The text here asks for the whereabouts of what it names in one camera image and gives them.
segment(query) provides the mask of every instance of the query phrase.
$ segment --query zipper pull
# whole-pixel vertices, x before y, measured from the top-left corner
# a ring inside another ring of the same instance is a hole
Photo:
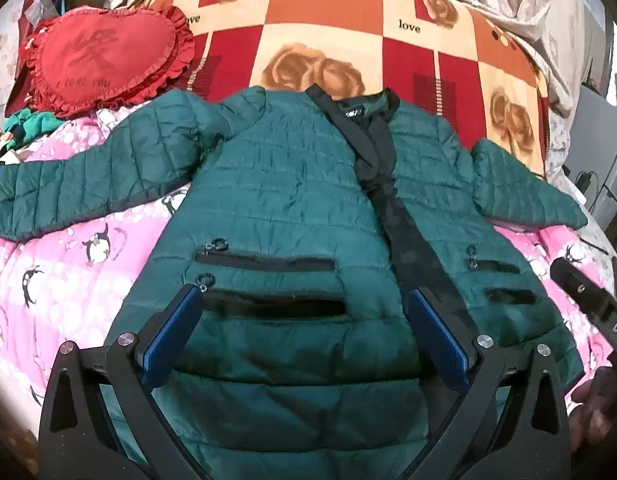
[[[228,250],[228,242],[224,238],[215,238],[211,242],[207,242],[205,245],[206,254],[218,251],[223,253]]]
[[[469,245],[466,248],[466,254],[468,254],[468,268],[477,269],[477,247],[474,245]]]

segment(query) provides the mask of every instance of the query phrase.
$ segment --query metal bolt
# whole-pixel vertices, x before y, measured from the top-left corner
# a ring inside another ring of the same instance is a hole
[[[75,343],[73,343],[72,341],[64,341],[62,343],[62,346],[60,346],[60,353],[64,355],[70,354],[74,349]]]
[[[490,348],[495,342],[488,335],[480,335],[477,337],[477,344],[482,348]]]
[[[537,345],[537,351],[544,357],[548,357],[550,355],[550,348],[544,343]]]
[[[133,341],[135,341],[135,334],[131,334],[130,332],[124,332],[117,338],[117,342],[122,346],[128,346]]]

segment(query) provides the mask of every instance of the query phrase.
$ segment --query pink blanket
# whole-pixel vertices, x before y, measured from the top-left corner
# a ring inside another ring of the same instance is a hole
[[[32,145],[28,160],[64,159],[95,146],[131,110],[100,110],[67,122]],[[16,245],[0,239],[0,364],[41,402],[58,347],[67,339],[81,348],[100,346],[124,297],[177,209],[188,186],[156,202]],[[537,233],[497,227],[530,262],[573,332],[586,378],[607,363],[611,351],[573,301],[549,278],[549,266],[565,256],[592,280],[599,274],[570,229]]]

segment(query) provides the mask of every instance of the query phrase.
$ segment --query quilted jacket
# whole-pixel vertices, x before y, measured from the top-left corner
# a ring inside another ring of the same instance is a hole
[[[397,104],[389,122],[397,195],[480,333],[505,347],[541,339],[570,383],[581,373],[573,338],[527,261],[485,217],[578,228],[584,215],[492,142],[470,153],[447,121]],[[367,114],[386,97],[347,105]],[[213,478],[393,479],[429,436],[419,384],[427,366],[354,163],[304,93],[249,88],[209,104],[173,90],[69,160],[0,168],[0,237],[23,242],[192,181],[109,342],[211,274],[217,296],[153,394]],[[475,272],[471,261],[486,264]],[[531,300],[486,293],[498,287],[530,291]],[[250,310],[262,298],[274,308]],[[119,406],[108,403],[138,458]]]

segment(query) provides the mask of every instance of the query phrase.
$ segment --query green puffer jacket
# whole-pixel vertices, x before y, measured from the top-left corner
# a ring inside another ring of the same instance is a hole
[[[387,106],[386,94],[347,105],[369,113]],[[462,149],[447,121],[413,105],[400,103],[389,127],[398,197],[480,333],[505,347],[541,339],[570,383],[581,372],[571,334],[527,261],[485,217],[578,228],[579,207],[488,140],[472,153]],[[211,290],[229,294],[343,301],[344,313],[329,308],[322,317],[205,312],[154,397],[217,480],[393,480],[429,436],[423,365],[354,162],[304,93],[249,88],[209,104],[174,90],[135,111],[101,146],[0,168],[0,237],[29,240],[192,181],[108,341],[140,329],[204,273],[215,277]],[[471,271],[469,246],[478,260],[520,272]],[[492,303],[489,287],[530,290],[535,301]],[[119,406],[108,402],[138,457]]]

